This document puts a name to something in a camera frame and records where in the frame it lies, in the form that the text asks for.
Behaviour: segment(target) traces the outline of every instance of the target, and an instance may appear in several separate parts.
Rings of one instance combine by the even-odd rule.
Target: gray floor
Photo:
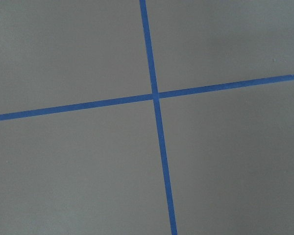
[[[159,91],[294,74],[294,0],[147,0]],[[138,0],[0,0],[0,114],[151,93]],[[161,99],[179,235],[294,235],[294,81]],[[170,235],[152,101],[0,121],[0,235]]]

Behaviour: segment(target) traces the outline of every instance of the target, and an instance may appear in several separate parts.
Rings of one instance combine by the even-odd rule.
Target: gray surface
[[[0,114],[150,92],[139,1],[0,0]]]
[[[294,235],[294,81],[161,100],[181,235]]]
[[[0,122],[0,235],[168,235],[151,101]]]
[[[148,0],[160,91],[294,74],[294,0]]]

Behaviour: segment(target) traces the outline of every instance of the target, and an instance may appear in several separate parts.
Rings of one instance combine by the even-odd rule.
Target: tape strip
[[[224,84],[205,86],[205,87],[195,87],[195,88],[188,88],[188,89],[182,89],[182,90],[176,90],[176,91],[161,92],[161,93],[159,93],[159,97],[160,98],[168,98],[168,97],[188,95],[188,94],[215,92],[215,91],[220,91],[220,90],[257,86],[257,85],[264,85],[264,84],[276,83],[276,82],[286,82],[286,81],[292,81],[292,80],[294,80],[294,75],[267,77],[267,78],[224,83]]]
[[[152,44],[151,44],[151,37],[150,37],[150,31],[149,31],[146,1],[140,0],[140,6],[141,6],[143,28],[144,28],[151,90],[152,90],[152,96],[153,96],[153,105],[154,105],[155,115],[156,115],[156,124],[157,124],[157,132],[158,132],[158,139],[159,139],[162,171],[163,171],[163,177],[165,181],[167,204],[168,204],[168,210],[169,210],[171,233],[172,235],[177,235],[169,166],[168,166],[167,151],[166,151],[166,143],[165,143],[165,136],[164,136],[163,125],[162,125],[162,118],[161,118],[160,100],[159,100],[156,71],[155,71],[155,65],[154,65],[154,59],[153,59],[153,53],[152,53]]]
[[[133,102],[139,102],[139,101],[145,101],[145,100],[152,100],[152,97],[153,97],[152,94],[143,94],[143,95],[136,95],[136,96],[130,96],[130,97],[116,98],[116,99],[107,99],[107,100],[93,101],[93,102],[80,103],[80,104],[64,105],[64,106],[58,106],[58,107],[52,107],[52,108],[36,109],[36,110],[15,112],[15,113],[9,113],[9,114],[0,114],[0,121],[46,115],[46,114],[69,112],[69,111],[81,110],[81,109],[91,109],[91,108],[104,107],[104,106],[117,105],[117,104],[133,103]]]

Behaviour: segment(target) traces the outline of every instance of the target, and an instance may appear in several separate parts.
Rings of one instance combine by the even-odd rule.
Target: blue painter's tape
[[[81,109],[91,109],[91,108],[104,107],[104,106],[117,105],[117,104],[133,103],[133,102],[145,101],[145,100],[152,100],[152,94],[143,94],[143,95],[136,95],[136,96],[130,96],[130,97],[116,98],[116,99],[107,99],[107,100],[93,101],[93,102],[80,103],[80,104],[71,104],[71,105],[22,111],[22,112],[9,113],[9,114],[0,114],[0,121],[46,115],[46,114],[69,112],[69,111],[81,110]]]
[[[205,87],[195,87],[195,88],[188,88],[188,89],[182,89],[182,90],[176,90],[176,91],[161,92],[159,93],[159,98],[168,98],[168,97],[188,95],[188,94],[198,94],[198,93],[204,93],[204,92],[215,92],[220,90],[264,85],[264,84],[276,83],[276,82],[286,82],[286,81],[292,81],[292,80],[294,80],[294,75],[267,77],[267,78],[253,79],[253,80],[247,80],[247,81],[211,85],[211,86],[205,86]]]
[[[170,182],[167,151],[166,151],[166,143],[165,143],[165,136],[164,136],[163,125],[162,125],[159,93],[158,93],[156,71],[155,71],[155,65],[154,65],[154,59],[153,59],[153,53],[152,53],[152,44],[151,44],[151,37],[150,37],[150,31],[149,31],[146,1],[140,0],[140,6],[141,6],[143,28],[144,28],[151,90],[152,90],[152,96],[153,96],[153,105],[154,105],[155,115],[156,115],[156,124],[157,124],[157,132],[158,132],[158,139],[159,139],[162,171],[163,171],[163,177],[165,182],[167,204],[168,204],[168,210],[169,210],[170,227],[171,227],[172,235],[177,235],[173,196],[172,196],[172,189],[171,189],[171,182]]]

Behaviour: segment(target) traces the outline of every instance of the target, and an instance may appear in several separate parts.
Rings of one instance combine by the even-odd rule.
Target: blue tape
[[[171,182],[170,182],[167,151],[166,151],[166,143],[165,143],[165,136],[164,136],[163,125],[162,125],[162,118],[161,118],[160,100],[159,100],[156,71],[155,71],[155,65],[154,65],[154,59],[153,59],[153,53],[152,53],[152,44],[151,44],[151,37],[150,37],[150,31],[149,31],[146,1],[140,0],[140,6],[141,6],[143,28],[144,28],[151,90],[152,90],[152,96],[153,96],[153,105],[154,105],[155,116],[156,116],[162,171],[163,171],[163,177],[165,181],[167,204],[168,204],[168,210],[169,210],[171,233],[172,235],[177,235],[173,196],[172,196],[172,189],[171,189]]]
[[[117,105],[117,104],[133,103],[133,102],[139,102],[139,101],[145,101],[145,100],[152,100],[152,98],[153,98],[152,94],[143,94],[143,95],[136,95],[136,96],[130,96],[130,97],[116,98],[116,99],[107,99],[107,100],[93,101],[93,102],[80,103],[80,104],[64,105],[64,106],[45,108],[45,109],[36,109],[36,110],[22,111],[22,112],[9,113],[9,114],[0,114],[0,121],[46,115],[46,114],[69,112],[69,111],[81,110],[81,109],[91,109],[91,108],[104,107],[104,106]]]
[[[125,103],[132,103],[132,102],[139,102],[139,101],[146,101],[146,100],[153,100],[155,94],[158,98],[162,99],[162,98],[169,98],[174,96],[198,94],[198,93],[204,93],[204,92],[215,92],[220,90],[257,86],[257,85],[276,83],[276,82],[287,82],[292,80],[294,80],[294,75],[284,75],[284,76],[260,78],[260,79],[253,79],[253,80],[247,80],[247,81],[231,82],[231,83],[224,83],[224,84],[211,85],[211,86],[205,86],[205,87],[195,87],[195,88],[188,88],[188,89],[169,91],[169,92],[160,92],[160,93],[158,93],[157,83],[155,83],[156,86],[154,87],[153,85],[154,88],[152,88],[153,94],[143,94],[143,95],[129,96],[129,97],[123,97],[123,98],[116,98],[116,99],[107,99],[107,100],[100,100],[100,101],[80,103],[80,104],[64,105],[64,106],[45,108],[45,109],[36,109],[36,110],[22,111],[22,112],[9,113],[9,114],[0,114],[0,121],[46,115],[46,114],[55,114],[55,113],[61,113],[61,112],[69,112],[69,111],[81,110],[81,109],[91,109],[91,108],[97,108],[97,107],[104,107],[104,106],[125,104]]]
[[[267,78],[260,78],[260,79],[253,79],[247,81],[240,81],[240,82],[231,82],[231,83],[224,83],[212,86],[205,86],[205,87],[195,87],[195,88],[188,88],[176,91],[169,91],[169,92],[161,92],[159,93],[160,98],[168,98],[174,96],[181,96],[181,95],[188,95],[188,94],[198,94],[204,92],[215,92],[220,90],[227,90],[227,89],[234,89],[240,87],[249,87],[249,86],[257,86],[269,83],[276,83],[276,82],[286,82],[294,80],[294,75],[285,75],[285,76],[278,76],[278,77],[267,77]]]

